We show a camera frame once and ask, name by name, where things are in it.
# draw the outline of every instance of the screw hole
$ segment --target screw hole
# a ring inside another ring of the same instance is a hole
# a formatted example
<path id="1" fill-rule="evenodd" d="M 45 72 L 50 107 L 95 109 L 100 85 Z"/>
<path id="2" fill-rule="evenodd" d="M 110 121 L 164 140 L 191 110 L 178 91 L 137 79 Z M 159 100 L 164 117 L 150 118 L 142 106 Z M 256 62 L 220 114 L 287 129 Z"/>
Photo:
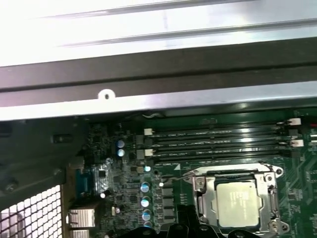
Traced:
<path id="1" fill-rule="evenodd" d="M 234 234 L 237 238 L 244 238 L 244 234 L 242 232 L 236 232 Z"/>

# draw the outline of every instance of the capacitor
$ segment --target capacitor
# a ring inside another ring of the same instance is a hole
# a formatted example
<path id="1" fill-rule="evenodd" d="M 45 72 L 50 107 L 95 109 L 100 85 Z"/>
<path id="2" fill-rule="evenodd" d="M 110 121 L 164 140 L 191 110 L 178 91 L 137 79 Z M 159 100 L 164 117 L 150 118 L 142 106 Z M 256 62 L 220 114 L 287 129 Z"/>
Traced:
<path id="1" fill-rule="evenodd" d="M 125 206 L 123 204 L 119 205 L 118 208 L 120 209 L 120 211 L 122 212 L 125 208 Z"/>
<path id="2" fill-rule="evenodd" d="M 111 215 L 115 216 L 115 207 L 111 207 Z"/>
<path id="3" fill-rule="evenodd" d="M 150 167 L 150 166 L 145 166 L 145 167 L 144 167 L 144 171 L 145 171 L 145 172 L 151 171 L 151 167 Z"/>
<path id="4" fill-rule="evenodd" d="M 124 141 L 123 141 L 123 140 L 119 140 L 119 141 L 117 141 L 117 147 L 118 147 L 118 148 L 123 148 L 123 147 L 124 147 L 124 145 L 125 145 L 125 143 L 124 143 Z"/>
<path id="5" fill-rule="evenodd" d="M 140 187 L 141 192 L 150 191 L 150 184 L 148 182 L 143 182 Z"/>
<path id="6" fill-rule="evenodd" d="M 141 200 L 141 206 L 142 207 L 148 207 L 150 205 L 150 198 L 149 197 L 143 197 Z"/>
<path id="7" fill-rule="evenodd" d="M 144 222 L 143 226 L 152 228 L 153 224 L 152 222 Z"/>
<path id="8" fill-rule="evenodd" d="M 108 197 L 111 194 L 110 190 L 106 190 L 100 194 L 101 198 Z"/>
<path id="9" fill-rule="evenodd" d="M 124 151 L 124 150 L 122 150 L 122 149 L 118 149 L 118 151 L 117 151 L 117 155 L 118 155 L 119 157 L 123 157 L 123 156 L 124 156 L 124 154 L 125 154 L 125 151 Z"/>
<path id="10" fill-rule="evenodd" d="M 120 208 L 119 208 L 119 207 L 116 207 L 116 208 L 115 208 L 115 212 L 116 212 L 116 214 L 119 214 L 119 213 L 121 212 Z"/>
<path id="11" fill-rule="evenodd" d="M 142 219 L 143 221 L 149 221 L 151 219 L 151 211 L 150 210 L 144 210 L 142 213 Z"/>

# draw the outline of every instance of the electrolytic capacitor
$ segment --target electrolytic capacitor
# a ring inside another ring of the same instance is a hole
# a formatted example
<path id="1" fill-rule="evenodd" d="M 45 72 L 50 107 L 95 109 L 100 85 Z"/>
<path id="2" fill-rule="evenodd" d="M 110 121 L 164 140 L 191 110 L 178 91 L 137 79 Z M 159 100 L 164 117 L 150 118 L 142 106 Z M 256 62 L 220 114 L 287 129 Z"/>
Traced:
<path id="1" fill-rule="evenodd" d="M 111 192 L 109 190 L 106 190 L 100 194 L 100 197 L 105 198 L 105 197 L 108 197 L 110 194 Z"/>
<path id="2" fill-rule="evenodd" d="M 123 157 L 124 154 L 125 154 L 125 151 L 122 150 L 122 149 L 119 149 L 119 150 L 117 151 L 117 155 L 118 155 L 119 157 Z"/>
<path id="3" fill-rule="evenodd" d="M 152 228 L 153 224 L 152 222 L 144 222 L 143 226 Z"/>
<path id="4" fill-rule="evenodd" d="M 123 147 L 124 147 L 124 145 L 125 145 L 125 143 L 124 143 L 124 141 L 123 141 L 123 140 L 119 140 L 119 141 L 117 141 L 117 147 L 118 147 L 118 148 L 123 148 Z"/>
<path id="5" fill-rule="evenodd" d="M 151 167 L 150 167 L 150 166 L 145 166 L 145 167 L 144 167 L 144 171 L 145 171 L 145 172 L 151 171 Z"/>
<path id="6" fill-rule="evenodd" d="M 142 219 L 143 221 L 149 221 L 151 219 L 151 211 L 150 210 L 144 210 L 142 213 Z"/>
<path id="7" fill-rule="evenodd" d="M 150 205 L 150 198 L 149 197 L 143 197 L 141 200 L 141 206 L 142 207 L 148 207 Z"/>
<path id="8" fill-rule="evenodd" d="M 141 192 L 150 191 L 150 184 L 148 182 L 143 182 L 140 187 Z"/>
<path id="9" fill-rule="evenodd" d="M 119 214 L 119 213 L 121 212 L 120 208 L 119 208 L 119 207 L 116 207 L 116 208 L 115 208 L 115 212 L 116 212 L 116 214 Z"/>

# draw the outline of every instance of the white connector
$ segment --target white connector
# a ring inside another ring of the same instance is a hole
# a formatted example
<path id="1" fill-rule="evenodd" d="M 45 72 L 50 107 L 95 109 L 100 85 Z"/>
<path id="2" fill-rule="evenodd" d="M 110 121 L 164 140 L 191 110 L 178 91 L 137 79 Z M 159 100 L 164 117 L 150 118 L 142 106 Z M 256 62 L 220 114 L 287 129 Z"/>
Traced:
<path id="1" fill-rule="evenodd" d="M 301 125 L 302 120 L 300 118 L 291 118 L 287 120 L 289 125 Z"/>
<path id="2" fill-rule="evenodd" d="M 153 129 L 152 128 L 144 129 L 144 135 L 153 135 Z"/>
<path id="3" fill-rule="evenodd" d="M 146 149 L 144 150 L 145 156 L 153 156 L 153 149 Z"/>
<path id="4" fill-rule="evenodd" d="M 303 147 L 304 146 L 304 141 L 303 140 L 292 140 L 291 141 L 291 146 L 292 147 Z"/>

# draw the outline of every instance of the wire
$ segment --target wire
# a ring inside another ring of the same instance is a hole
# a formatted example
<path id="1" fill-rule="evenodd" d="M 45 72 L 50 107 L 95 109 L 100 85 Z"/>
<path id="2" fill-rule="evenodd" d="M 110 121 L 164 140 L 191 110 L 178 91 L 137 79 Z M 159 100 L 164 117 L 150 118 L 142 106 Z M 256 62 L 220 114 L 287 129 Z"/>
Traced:
<path id="1" fill-rule="evenodd" d="M 151 119 L 151 118 L 155 118 L 155 117 L 158 117 L 158 118 L 161 118 L 162 115 L 159 114 L 159 113 L 153 113 L 151 115 L 142 115 L 143 117 L 147 118 L 147 119 Z"/>

